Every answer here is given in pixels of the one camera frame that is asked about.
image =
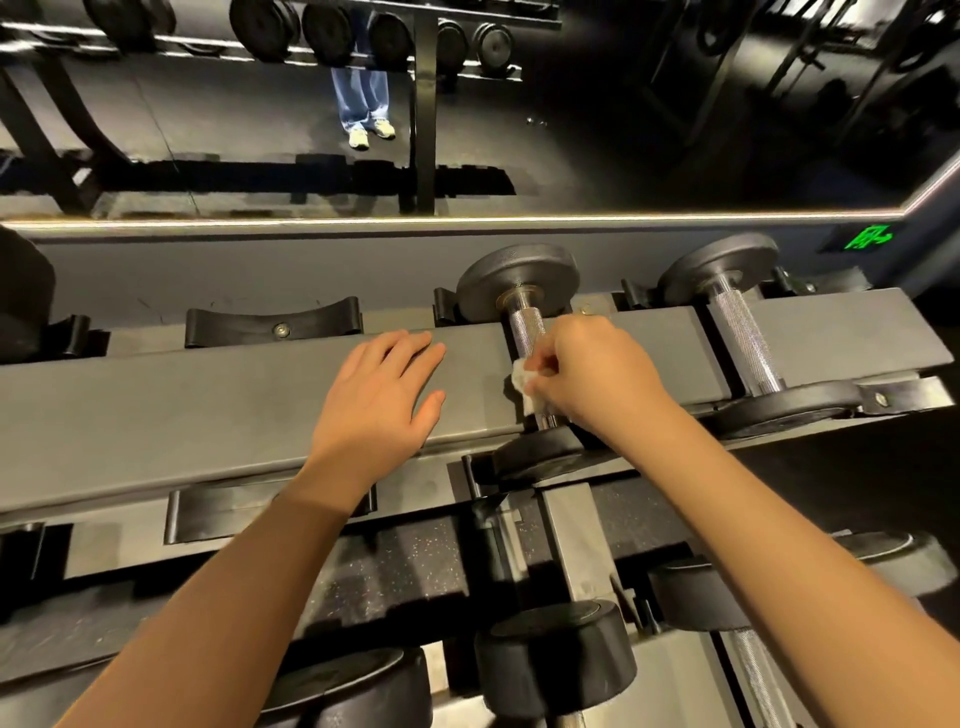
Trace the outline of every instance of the white tissue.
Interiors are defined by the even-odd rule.
[[[528,372],[523,368],[526,359],[518,359],[514,362],[514,373],[510,377],[510,382],[514,385],[520,395],[523,397],[523,416],[549,414],[546,401],[541,397],[531,397],[526,392],[527,384],[536,378],[536,372]]]

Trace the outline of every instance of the black dumbbell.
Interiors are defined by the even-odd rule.
[[[577,264],[565,248],[515,245],[467,268],[457,283],[457,308],[472,324],[506,316],[516,353],[526,358],[546,331],[543,316],[562,313],[579,285]],[[537,427],[537,432],[520,435],[492,454],[498,481],[543,480],[615,457],[595,437],[556,416],[537,415]]]
[[[477,635],[475,648],[484,702],[502,718],[575,715],[636,677],[623,618],[603,599],[520,612]]]
[[[432,721],[423,650],[388,647],[277,678],[257,725],[429,728]]]
[[[377,68],[402,72],[414,53],[414,40],[397,15],[376,12],[370,21],[370,49]]]
[[[155,36],[177,29],[169,0],[84,0],[84,9],[122,53],[153,53]]]
[[[437,73],[456,76],[464,70],[470,44],[467,34],[454,20],[441,20],[437,28]]]
[[[342,67],[349,63],[356,45],[349,13],[336,5],[310,4],[300,20],[303,37],[323,65]]]
[[[751,397],[710,416],[705,424],[721,437],[753,437],[848,415],[860,406],[850,381],[824,381],[789,389],[783,383],[754,315],[743,298],[766,279],[780,252],[767,235],[748,232],[717,240],[684,255],[660,278],[666,305],[686,305],[701,296],[713,304],[729,330],[728,348],[750,380]]]
[[[473,32],[473,49],[485,74],[506,76],[514,56],[514,36],[504,25],[481,23]]]
[[[300,40],[300,17],[287,0],[232,0],[230,27],[258,61],[283,63]]]
[[[836,541],[910,597],[937,592],[957,577],[949,556],[929,534],[855,533]],[[709,559],[696,556],[659,567],[650,572],[650,583],[671,627],[732,633],[766,726],[796,725],[773,679],[766,647]]]

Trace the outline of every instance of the white sneaker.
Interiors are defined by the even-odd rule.
[[[355,149],[358,152],[366,152],[370,149],[370,140],[367,138],[367,130],[363,127],[353,127],[349,132],[347,132],[350,145],[350,149]]]
[[[373,133],[381,139],[396,139],[396,129],[394,129],[394,125],[386,119],[373,120]]]

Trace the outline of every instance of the forearm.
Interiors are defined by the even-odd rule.
[[[704,541],[811,708],[838,728],[960,725],[960,643],[674,404],[614,446]]]
[[[291,485],[141,627],[59,728],[253,725],[350,510]]]

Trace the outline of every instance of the hand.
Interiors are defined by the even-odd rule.
[[[528,394],[612,447],[622,425],[672,403],[647,352],[604,316],[561,316],[537,341],[526,369],[540,373]]]
[[[352,512],[373,483],[423,447],[445,398],[431,392],[413,413],[444,358],[443,344],[426,348],[430,339],[429,331],[391,331],[350,352],[326,394],[298,487],[335,487],[343,496],[337,504]]]

